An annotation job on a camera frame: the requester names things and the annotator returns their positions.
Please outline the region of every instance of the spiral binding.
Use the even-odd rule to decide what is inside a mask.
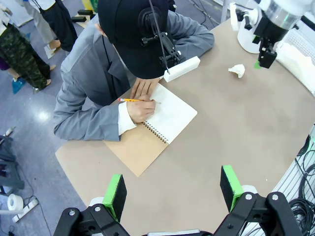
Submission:
[[[162,135],[157,129],[155,129],[149,122],[142,122],[152,133],[154,133],[162,142],[165,144],[168,142],[168,139]]]

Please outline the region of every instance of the man in gray blazer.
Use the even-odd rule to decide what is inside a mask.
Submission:
[[[151,0],[161,32],[186,59],[200,57],[214,44],[214,36],[188,17],[168,11],[168,0]],[[146,25],[148,0],[102,0],[96,15],[78,37],[61,65],[62,88],[54,111],[54,133],[67,140],[119,141],[120,135],[154,113],[150,100],[165,66],[160,41]],[[111,105],[128,89],[139,102]],[[83,111],[89,98],[96,108]]]

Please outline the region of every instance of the hand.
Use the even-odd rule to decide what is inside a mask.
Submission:
[[[149,97],[151,97],[158,82],[159,82],[159,78],[150,79],[150,80],[144,80],[144,79],[137,78],[136,82],[134,83],[134,85],[132,87],[130,98],[134,99],[134,98],[138,98],[142,95],[146,95],[146,94]]]
[[[5,12],[8,13],[10,16],[12,16],[12,11],[10,11],[9,8],[6,8],[6,9],[5,9]]]
[[[144,122],[156,109],[156,102],[151,101],[148,95],[140,96],[139,99],[143,101],[127,102],[127,110],[134,123]]]

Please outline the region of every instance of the brown notebook cover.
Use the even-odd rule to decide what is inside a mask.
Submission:
[[[147,125],[140,123],[122,135],[120,142],[104,141],[109,149],[139,177],[168,146]]]

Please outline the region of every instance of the screw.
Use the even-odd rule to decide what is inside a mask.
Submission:
[[[246,194],[245,199],[246,199],[246,200],[250,200],[250,199],[252,199],[251,194]]]
[[[278,198],[279,198],[279,197],[277,196],[277,194],[272,195],[272,200],[275,200],[275,201],[276,201],[276,200],[278,200]]]

